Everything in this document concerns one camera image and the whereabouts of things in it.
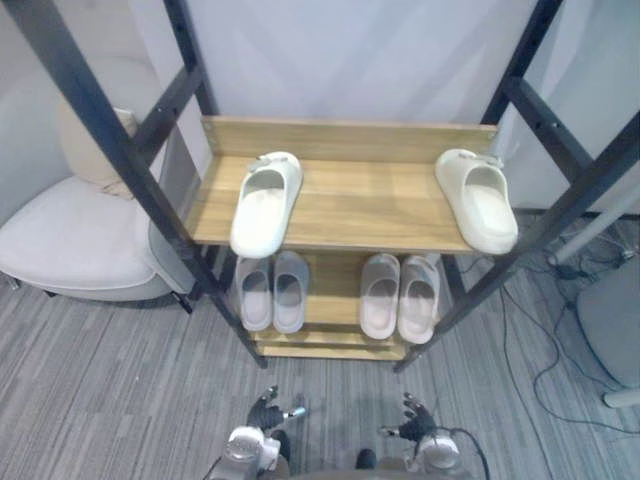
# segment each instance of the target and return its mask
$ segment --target chair leg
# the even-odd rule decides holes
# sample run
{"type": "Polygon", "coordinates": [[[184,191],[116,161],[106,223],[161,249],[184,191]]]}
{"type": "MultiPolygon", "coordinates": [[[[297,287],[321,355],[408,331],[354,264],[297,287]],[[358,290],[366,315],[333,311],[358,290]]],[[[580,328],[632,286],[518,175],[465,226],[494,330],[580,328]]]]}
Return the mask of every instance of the chair leg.
{"type": "Polygon", "coordinates": [[[191,308],[191,304],[187,300],[186,295],[181,295],[178,292],[171,292],[171,296],[176,299],[176,302],[180,304],[185,312],[187,312],[189,315],[193,313],[193,308],[191,308]]]}

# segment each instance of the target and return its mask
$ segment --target white slide sandal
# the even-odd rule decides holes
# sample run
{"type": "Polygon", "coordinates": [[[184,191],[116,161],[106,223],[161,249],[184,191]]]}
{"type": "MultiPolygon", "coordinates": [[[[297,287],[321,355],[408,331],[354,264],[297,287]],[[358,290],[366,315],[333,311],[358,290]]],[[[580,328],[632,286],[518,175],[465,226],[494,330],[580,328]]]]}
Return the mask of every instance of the white slide sandal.
{"type": "Polygon", "coordinates": [[[273,282],[273,326],[280,333],[294,333],[304,324],[309,290],[309,267],[295,252],[282,252],[276,258],[273,282]]]}
{"type": "Polygon", "coordinates": [[[244,328],[257,332],[271,324],[271,264],[268,258],[259,260],[238,258],[234,275],[240,318],[244,328]]]}
{"type": "Polygon", "coordinates": [[[379,253],[362,267],[360,327],[369,337],[383,340],[396,328],[400,263],[393,255],[379,253]]]}
{"type": "Polygon", "coordinates": [[[301,185],[300,162],[290,153],[261,155],[249,166],[231,225],[236,254],[264,258],[280,248],[301,185]]]}
{"type": "Polygon", "coordinates": [[[438,271],[425,257],[411,255],[402,262],[400,279],[398,332],[407,342],[427,343],[440,321],[438,271]]]}
{"type": "Polygon", "coordinates": [[[507,180],[495,166],[498,159],[469,150],[447,150],[436,163],[436,179],[444,192],[460,233],[484,253],[509,252],[518,240],[507,180]]]}

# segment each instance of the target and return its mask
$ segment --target striped carpet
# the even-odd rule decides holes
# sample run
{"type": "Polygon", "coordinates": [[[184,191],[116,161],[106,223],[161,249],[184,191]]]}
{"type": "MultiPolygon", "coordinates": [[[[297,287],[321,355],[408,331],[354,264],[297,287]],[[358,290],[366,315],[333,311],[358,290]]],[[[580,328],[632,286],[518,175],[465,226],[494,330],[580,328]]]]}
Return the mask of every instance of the striped carpet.
{"type": "MultiPolygon", "coordinates": [[[[637,224],[616,228],[637,245],[637,224]]],[[[606,256],[615,248],[596,241],[589,251],[606,256]]],[[[461,259],[461,269],[473,260],[461,259]]],[[[477,260],[465,280],[472,283],[489,266],[490,260],[477,260]]],[[[537,272],[546,268],[541,256],[528,266],[506,288],[551,330],[563,299],[553,277],[537,272]]],[[[582,266],[597,271],[603,264],[582,266]]],[[[571,296],[587,283],[560,288],[571,296]]],[[[29,286],[12,291],[0,278],[0,478],[200,479],[272,384],[280,385],[283,406],[303,401],[310,410],[286,428],[294,472],[350,467],[363,447],[399,454],[409,445],[383,440],[376,429],[402,421],[401,395],[410,391],[440,424],[477,436],[495,479],[638,478],[639,436],[567,424],[536,403],[532,378],[554,351],[504,298],[509,357],[530,419],[505,363],[498,293],[395,375],[389,363],[337,360],[270,359],[259,370],[208,299],[187,316],[166,298],[126,304],[48,298],[29,286]]],[[[573,314],[562,322],[567,353],[614,386],[573,314]]],[[[599,399],[603,391],[564,357],[541,382],[543,400],[558,414],[637,430],[640,408],[608,409],[599,399]]],[[[469,469],[482,478],[470,442],[460,445],[469,469]]]]}

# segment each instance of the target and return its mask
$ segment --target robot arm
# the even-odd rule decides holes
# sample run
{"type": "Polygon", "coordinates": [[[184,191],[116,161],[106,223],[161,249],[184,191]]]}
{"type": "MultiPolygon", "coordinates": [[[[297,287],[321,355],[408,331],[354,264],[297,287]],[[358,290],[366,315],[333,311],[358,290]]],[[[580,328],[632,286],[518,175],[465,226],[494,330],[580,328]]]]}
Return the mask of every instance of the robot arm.
{"type": "Polygon", "coordinates": [[[229,436],[222,457],[213,465],[205,480],[254,480],[261,471],[274,470],[280,453],[280,442],[265,431],[286,420],[306,413],[304,407],[283,412],[267,405],[278,396],[278,387],[267,389],[251,407],[247,426],[238,427],[229,436]]]}

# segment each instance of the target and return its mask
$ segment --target gray chair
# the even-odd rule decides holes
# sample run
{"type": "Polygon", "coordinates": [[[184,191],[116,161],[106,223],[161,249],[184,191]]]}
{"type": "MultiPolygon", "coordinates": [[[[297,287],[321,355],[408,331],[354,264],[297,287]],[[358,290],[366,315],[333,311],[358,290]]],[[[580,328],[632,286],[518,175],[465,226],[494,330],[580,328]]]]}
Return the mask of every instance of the gray chair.
{"type": "MultiPolygon", "coordinates": [[[[90,64],[111,103],[142,122],[160,94],[153,71],[120,58],[90,64]]],[[[194,278],[138,202],[72,175],[56,130],[57,102],[44,71],[0,98],[0,271],[71,297],[126,301],[174,292],[183,299],[194,278]]],[[[200,178],[177,129],[151,171],[184,219],[200,178]]]]}

